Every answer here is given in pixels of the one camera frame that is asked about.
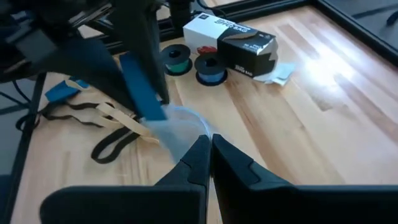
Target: plastic bag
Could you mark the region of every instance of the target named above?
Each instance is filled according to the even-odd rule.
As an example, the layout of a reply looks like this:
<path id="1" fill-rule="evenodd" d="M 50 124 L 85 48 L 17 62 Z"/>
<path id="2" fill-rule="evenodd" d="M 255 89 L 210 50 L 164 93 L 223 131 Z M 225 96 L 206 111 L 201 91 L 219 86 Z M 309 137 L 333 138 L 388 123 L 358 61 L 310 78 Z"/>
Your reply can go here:
<path id="1" fill-rule="evenodd" d="M 198 113 L 183 106 L 167 105 L 164 107 L 168 117 L 165 121 L 143 121 L 160 141 L 160 145 L 170 151 L 177 163 L 200 135 L 210 139 L 214 133 L 206 120 Z"/>

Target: wooden tabletop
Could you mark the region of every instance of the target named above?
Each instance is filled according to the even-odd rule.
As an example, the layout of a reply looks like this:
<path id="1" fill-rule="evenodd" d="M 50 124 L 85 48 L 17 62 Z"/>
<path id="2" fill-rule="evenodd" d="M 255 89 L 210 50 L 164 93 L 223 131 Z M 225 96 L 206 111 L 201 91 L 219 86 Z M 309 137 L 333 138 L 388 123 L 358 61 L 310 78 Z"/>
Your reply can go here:
<path id="1" fill-rule="evenodd" d="M 172 101 L 200 113 L 294 184 L 398 184 L 397 69 L 310 7 L 245 24 L 277 36 L 279 62 L 297 66 L 288 84 L 265 85 L 231 72 L 222 85 L 207 87 L 192 70 L 167 77 Z M 177 43 L 183 39 L 162 47 Z M 63 78 L 48 75 L 45 90 Z M 85 97 L 104 98 L 92 93 L 77 101 Z M 141 139 L 116 161 L 95 163 L 90 153 L 111 131 L 42 121 L 30 142 L 12 223 L 39 223 L 41 202 L 63 187 L 152 185 L 173 167 L 165 149 Z M 212 188 L 208 223 L 218 222 Z"/>

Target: black metal frame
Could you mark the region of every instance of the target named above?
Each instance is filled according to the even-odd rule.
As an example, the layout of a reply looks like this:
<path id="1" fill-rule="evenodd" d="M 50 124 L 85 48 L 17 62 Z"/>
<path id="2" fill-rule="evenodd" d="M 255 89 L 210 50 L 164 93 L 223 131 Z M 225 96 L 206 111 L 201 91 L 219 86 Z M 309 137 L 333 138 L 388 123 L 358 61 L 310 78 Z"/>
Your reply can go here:
<path id="1" fill-rule="evenodd" d="M 379 55 L 390 61 L 393 65 L 398 62 L 398 50 L 393 48 L 385 41 L 381 40 L 376 35 L 372 34 L 362 25 L 357 23 L 354 18 L 344 12 L 339 11 L 328 3 L 327 0 L 245 0 L 216 6 L 215 8 L 222 10 L 226 13 L 227 18 L 234 22 L 243 22 L 250 19 L 255 19 L 262 16 L 268 16 L 278 12 L 288 11 L 302 6 L 311 5 L 324 13 L 330 19 L 335 21 L 342 28 L 346 29 L 349 33 L 355 36 L 360 41 L 364 42 L 372 48 Z M 216 16 L 220 16 L 218 11 L 214 11 Z M 160 41 L 167 41 L 182 37 L 182 31 L 174 29 L 170 19 L 162 19 L 159 22 Z M 112 26 L 103 21 L 92 21 L 87 24 L 88 26 L 97 29 L 104 33 L 97 37 L 92 37 L 101 40 L 107 49 L 112 54 L 120 54 L 125 52 L 126 49 L 123 43 L 118 40 L 113 32 Z M 40 96 L 43 89 L 45 75 L 41 75 L 37 79 L 35 86 L 34 97 L 32 99 L 30 113 L 37 111 L 39 106 Z M 22 171 L 29 148 L 30 139 L 32 136 L 32 127 L 34 121 L 29 120 L 25 126 L 21 142 L 19 144 L 16 160 L 12 170 L 12 183 L 9 200 L 7 202 L 6 214 L 0 223 L 9 223 L 14 208 L 15 200 L 17 197 L 18 186 L 21 181 Z"/>
<path id="2" fill-rule="evenodd" d="M 398 62 L 398 50 L 386 43 L 378 36 L 359 24 L 355 18 L 339 9 L 333 7 L 327 0 L 245 0 L 216 6 L 215 9 L 222 10 L 227 15 L 228 20 L 233 22 L 243 22 L 262 16 L 268 16 L 278 12 L 288 11 L 303 6 L 313 6 L 330 19 L 335 21 L 342 28 L 346 29 L 353 36 L 364 42 L 376 53 L 384 57 L 391 63 Z M 220 16 L 219 11 L 214 11 L 216 16 Z M 120 54 L 126 49 L 121 41 L 113 35 L 113 29 L 109 24 L 102 21 L 92 21 L 88 26 L 100 30 L 105 35 L 93 37 L 98 38 L 107 46 L 112 54 Z M 167 41 L 182 37 L 182 31 L 174 29 L 171 20 L 162 19 L 159 21 L 160 41 Z"/>

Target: blue strap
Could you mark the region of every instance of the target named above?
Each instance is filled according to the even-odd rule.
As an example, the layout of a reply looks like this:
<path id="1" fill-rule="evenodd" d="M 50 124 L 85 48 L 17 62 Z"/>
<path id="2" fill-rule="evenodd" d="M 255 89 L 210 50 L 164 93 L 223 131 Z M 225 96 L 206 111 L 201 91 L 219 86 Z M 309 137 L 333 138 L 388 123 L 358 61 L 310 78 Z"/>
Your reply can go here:
<path id="1" fill-rule="evenodd" d="M 88 88 L 88 84 L 85 83 L 83 80 L 77 80 L 74 77 L 71 77 L 70 79 L 75 81 L 81 87 Z M 80 90 L 70 87 L 65 83 L 65 81 L 62 81 L 53 88 L 51 88 L 49 91 L 47 91 L 45 93 L 45 97 L 47 97 L 48 101 L 51 103 L 60 102 L 65 101 L 72 96 L 75 96 L 79 92 Z"/>
<path id="2" fill-rule="evenodd" d="M 135 56 L 128 52 L 121 55 L 119 60 L 130 97 L 140 114 L 148 121 L 167 119 L 163 109 L 160 107 L 160 102 L 156 98 L 156 92 L 152 89 L 146 75 L 142 72 Z"/>

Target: black box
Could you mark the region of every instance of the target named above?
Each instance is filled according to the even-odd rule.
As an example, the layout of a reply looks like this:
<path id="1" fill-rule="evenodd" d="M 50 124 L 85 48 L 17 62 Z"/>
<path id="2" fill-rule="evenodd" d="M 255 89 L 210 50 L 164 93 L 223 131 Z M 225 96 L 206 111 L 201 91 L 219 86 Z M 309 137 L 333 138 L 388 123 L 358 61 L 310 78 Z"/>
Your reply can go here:
<path id="1" fill-rule="evenodd" d="M 183 32 L 193 53 L 217 52 L 229 68 L 249 77 L 271 72 L 278 59 L 274 35 L 209 14 L 194 18 Z"/>

